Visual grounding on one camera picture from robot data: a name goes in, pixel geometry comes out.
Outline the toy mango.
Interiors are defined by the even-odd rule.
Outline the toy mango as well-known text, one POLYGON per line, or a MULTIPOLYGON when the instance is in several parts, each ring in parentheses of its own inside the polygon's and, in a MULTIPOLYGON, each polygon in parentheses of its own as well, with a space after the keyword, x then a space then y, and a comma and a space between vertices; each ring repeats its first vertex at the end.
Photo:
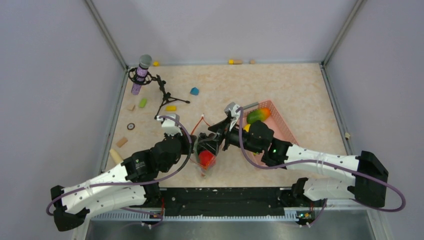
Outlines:
POLYGON ((271 114, 271 110, 267 107, 258 108, 247 115, 246 122, 248 124, 253 124, 256 121, 264 122, 271 116, 271 114))

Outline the toy banana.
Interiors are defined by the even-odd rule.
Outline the toy banana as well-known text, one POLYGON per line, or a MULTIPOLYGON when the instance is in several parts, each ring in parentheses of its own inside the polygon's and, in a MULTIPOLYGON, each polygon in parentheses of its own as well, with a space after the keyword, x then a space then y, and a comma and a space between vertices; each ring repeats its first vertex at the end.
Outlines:
POLYGON ((246 124, 244 127, 243 127, 243 130, 245 131, 245 132, 249 132, 250 131, 250 127, 251 127, 251 124, 246 124))

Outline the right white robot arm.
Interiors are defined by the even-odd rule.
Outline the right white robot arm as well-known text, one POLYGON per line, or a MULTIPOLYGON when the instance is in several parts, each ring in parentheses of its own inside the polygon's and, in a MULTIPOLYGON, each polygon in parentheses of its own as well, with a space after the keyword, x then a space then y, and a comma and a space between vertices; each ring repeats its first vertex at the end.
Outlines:
POLYGON ((301 170, 326 176, 325 179, 303 178, 293 192, 299 206, 321 199, 354 199, 359 203, 382 208, 386 203, 389 172, 369 151, 360 155, 333 155, 303 148, 276 138, 265 123, 256 121, 248 130, 230 128, 220 122, 208 128, 210 134, 200 133, 196 150, 217 155, 235 146, 261 156, 260 169, 301 170))

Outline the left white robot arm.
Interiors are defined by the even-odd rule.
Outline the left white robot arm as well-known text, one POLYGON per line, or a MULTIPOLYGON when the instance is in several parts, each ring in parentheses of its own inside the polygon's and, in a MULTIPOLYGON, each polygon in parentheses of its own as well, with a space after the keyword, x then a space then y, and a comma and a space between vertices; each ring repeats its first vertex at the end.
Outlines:
POLYGON ((131 206, 155 207, 162 203, 159 183, 177 174, 168 173, 185 156, 185 165, 197 138, 178 133, 165 134, 153 147, 136 151, 115 167, 83 183, 71 187, 51 188, 51 202, 46 213, 53 217, 60 232, 81 226, 99 214, 131 206))

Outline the clear orange zip bag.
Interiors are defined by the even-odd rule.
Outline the clear orange zip bag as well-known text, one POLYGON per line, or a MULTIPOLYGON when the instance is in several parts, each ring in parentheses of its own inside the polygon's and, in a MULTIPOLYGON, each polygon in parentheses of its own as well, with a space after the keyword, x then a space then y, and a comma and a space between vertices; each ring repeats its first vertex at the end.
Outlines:
POLYGON ((195 137, 194 149, 190 161, 195 164, 202 178, 212 175, 213 167, 216 165, 217 152, 219 146, 216 142, 216 134, 208 130, 211 125, 206 121, 205 115, 201 114, 200 119, 191 130, 191 135, 195 137))

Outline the toy red tomato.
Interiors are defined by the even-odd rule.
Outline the toy red tomato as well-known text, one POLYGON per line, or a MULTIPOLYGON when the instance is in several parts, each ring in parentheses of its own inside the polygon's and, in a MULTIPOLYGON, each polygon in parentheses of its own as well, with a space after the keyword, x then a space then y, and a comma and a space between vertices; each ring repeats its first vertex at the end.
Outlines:
POLYGON ((205 170, 214 166, 216 163, 216 156, 209 150, 203 150, 199 153, 198 157, 200 166, 205 170))

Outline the pink plastic basket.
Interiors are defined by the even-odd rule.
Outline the pink plastic basket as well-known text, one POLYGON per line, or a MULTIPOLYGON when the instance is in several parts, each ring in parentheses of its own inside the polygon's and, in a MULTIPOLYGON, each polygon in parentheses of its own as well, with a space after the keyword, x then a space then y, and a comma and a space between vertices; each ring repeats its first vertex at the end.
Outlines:
POLYGON ((276 105, 272 100, 264 100, 260 102, 251 103, 243 107, 243 118, 237 123, 242 122, 242 126, 247 125, 247 116, 256 110, 267 108, 269 109, 269 117, 264 121, 267 127, 274 131, 273 137, 282 141, 291 142, 298 145, 298 141, 292 133, 289 125, 286 123, 282 114, 278 111, 276 105))

